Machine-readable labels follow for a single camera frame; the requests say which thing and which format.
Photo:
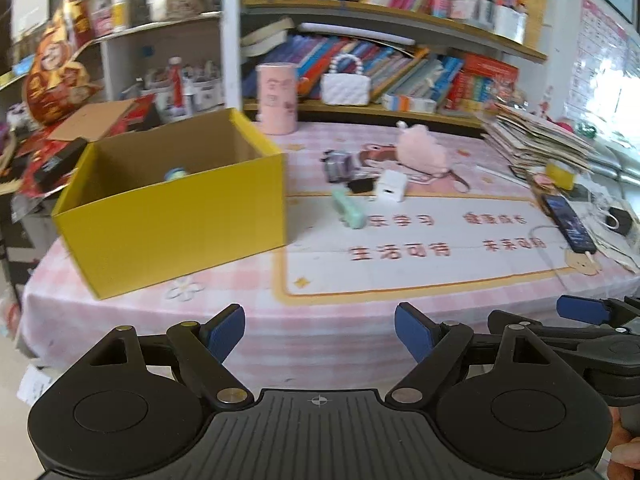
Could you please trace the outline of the stack of papers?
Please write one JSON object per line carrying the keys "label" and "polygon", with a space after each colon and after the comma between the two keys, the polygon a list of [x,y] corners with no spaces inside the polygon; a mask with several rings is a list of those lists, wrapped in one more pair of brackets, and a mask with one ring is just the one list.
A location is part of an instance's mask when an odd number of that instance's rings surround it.
{"label": "stack of papers", "polygon": [[514,168],[546,166],[555,160],[578,172],[590,171],[596,152],[592,144],[554,122],[500,104],[476,117],[484,128],[483,139]]}

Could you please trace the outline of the pink cylindrical cup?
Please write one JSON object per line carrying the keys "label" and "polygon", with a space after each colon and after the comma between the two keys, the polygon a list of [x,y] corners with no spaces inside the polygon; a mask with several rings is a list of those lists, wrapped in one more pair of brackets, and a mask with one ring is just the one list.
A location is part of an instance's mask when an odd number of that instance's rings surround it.
{"label": "pink cylindrical cup", "polygon": [[264,63],[257,66],[257,115],[268,136],[285,136],[297,129],[297,66]]}

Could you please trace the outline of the white charger block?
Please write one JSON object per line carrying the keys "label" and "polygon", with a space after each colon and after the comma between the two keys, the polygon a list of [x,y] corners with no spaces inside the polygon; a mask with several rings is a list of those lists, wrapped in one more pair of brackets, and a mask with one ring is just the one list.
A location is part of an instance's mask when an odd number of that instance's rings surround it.
{"label": "white charger block", "polygon": [[375,196],[378,200],[401,203],[408,188],[408,176],[396,170],[384,170],[375,182]]}

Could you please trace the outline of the pink plush toy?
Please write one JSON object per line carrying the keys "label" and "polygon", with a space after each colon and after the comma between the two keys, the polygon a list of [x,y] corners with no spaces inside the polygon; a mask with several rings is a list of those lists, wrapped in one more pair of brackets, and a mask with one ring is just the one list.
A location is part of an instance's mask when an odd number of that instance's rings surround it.
{"label": "pink plush toy", "polygon": [[395,145],[398,165],[408,171],[412,183],[431,186],[436,191],[466,194],[470,185],[454,171],[446,148],[424,125],[409,127],[398,122]]}

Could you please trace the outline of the red gold gift bag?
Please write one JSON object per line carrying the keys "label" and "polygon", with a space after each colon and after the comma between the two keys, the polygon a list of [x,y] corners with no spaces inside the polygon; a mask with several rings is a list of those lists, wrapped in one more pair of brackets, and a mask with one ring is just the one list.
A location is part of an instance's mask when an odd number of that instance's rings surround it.
{"label": "red gold gift bag", "polygon": [[63,0],[44,30],[23,87],[23,100],[39,125],[63,120],[101,90],[78,60],[93,39],[85,0]]}

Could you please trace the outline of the white quilted pearl handbag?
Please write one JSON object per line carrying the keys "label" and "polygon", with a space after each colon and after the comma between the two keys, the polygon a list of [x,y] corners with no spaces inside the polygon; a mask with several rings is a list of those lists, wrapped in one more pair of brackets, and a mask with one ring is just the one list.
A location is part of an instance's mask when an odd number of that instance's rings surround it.
{"label": "white quilted pearl handbag", "polygon": [[[343,60],[356,66],[353,73],[340,72]],[[367,106],[370,102],[371,79],[363,73],[363,65],[358,56],[340,53],[330,62],[329,70],[320,81],[320,98],[327,106]]]}

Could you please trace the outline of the mint green comb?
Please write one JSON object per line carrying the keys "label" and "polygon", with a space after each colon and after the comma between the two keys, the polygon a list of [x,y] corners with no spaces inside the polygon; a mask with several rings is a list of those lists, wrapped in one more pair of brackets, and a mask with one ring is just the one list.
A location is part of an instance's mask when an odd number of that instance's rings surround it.
{"label": "mint green comb", "polygon": [[332,200],[335,210],[345,226],[352,230],[363,229],[367,224],[367,217],[359,205],[342,188],[334,188]]}

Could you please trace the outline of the pink checkered desk mat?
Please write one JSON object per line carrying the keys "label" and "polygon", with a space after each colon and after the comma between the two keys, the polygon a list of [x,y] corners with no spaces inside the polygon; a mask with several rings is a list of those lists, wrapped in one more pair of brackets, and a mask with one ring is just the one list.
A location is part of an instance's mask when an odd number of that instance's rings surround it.
{"label": "pink checkered desk mat", "polygon": [[253,388],[369,387],[410,367],[394,333],[409,301],[437,321],[484,330],[493,310],[547,323],[559,296],[632,296],[639,278],[597,256],[588,275],[506,160],[486,142],[443,134],[451,179],[413,188],[400,203],[363,197],[367,225],[345,226],[320,165],[330,148],[369,170],[393,168],[390,127],[303,124],[280,139],[288,154],[288,246],[107,300],[92,296],[62,243],[32,274],[21,335],[64,370],[113,327],[158,334],[240,304],[246,335],[228,367]]}

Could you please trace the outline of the brown cardboard sheet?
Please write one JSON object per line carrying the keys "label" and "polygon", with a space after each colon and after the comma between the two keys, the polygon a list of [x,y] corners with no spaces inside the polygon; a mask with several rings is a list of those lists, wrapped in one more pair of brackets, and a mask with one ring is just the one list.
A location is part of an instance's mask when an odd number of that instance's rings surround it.
{"label": "brown cardboard sheet", "polygon": [[99,141],[135,102],[130,99],[87,104],[56,126],[48,139],[58,142],[73,142],[78,138],[88,142]]}

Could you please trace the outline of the yellow cardboard box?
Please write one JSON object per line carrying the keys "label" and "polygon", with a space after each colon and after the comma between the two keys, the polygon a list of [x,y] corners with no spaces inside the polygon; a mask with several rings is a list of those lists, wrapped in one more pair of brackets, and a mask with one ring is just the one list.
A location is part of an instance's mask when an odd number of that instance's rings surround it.
{"label": "yellow cardboard box", "polygon": [[111,136],[53,219],[88,289],[116,297],[284,246],[286,155],[234,108]]}

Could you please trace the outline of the black smartphone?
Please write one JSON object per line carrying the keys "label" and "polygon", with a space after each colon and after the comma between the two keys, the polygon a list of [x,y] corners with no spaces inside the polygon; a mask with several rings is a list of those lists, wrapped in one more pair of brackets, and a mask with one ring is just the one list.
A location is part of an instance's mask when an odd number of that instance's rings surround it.
{"label": "black smartphone", "polygon": [[561,195],[544,194],[541,199],[570,249],[576,254],[593,255],[597,246],[570,203]]}

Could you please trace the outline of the green frog toy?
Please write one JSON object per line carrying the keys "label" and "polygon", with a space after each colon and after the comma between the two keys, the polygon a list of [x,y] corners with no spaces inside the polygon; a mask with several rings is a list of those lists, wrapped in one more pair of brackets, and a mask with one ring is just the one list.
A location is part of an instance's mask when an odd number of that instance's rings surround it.
{"label": "green frog toy", "polygon": [[173,180],[177,180],[177,179],[181,179],[184,177],[187,177],[189,175],[189,173],[183,169],[183,168],[174,168],[168,171],[167,174],[165,174],[164,180],[169,182],[169,181],[173,181]]}

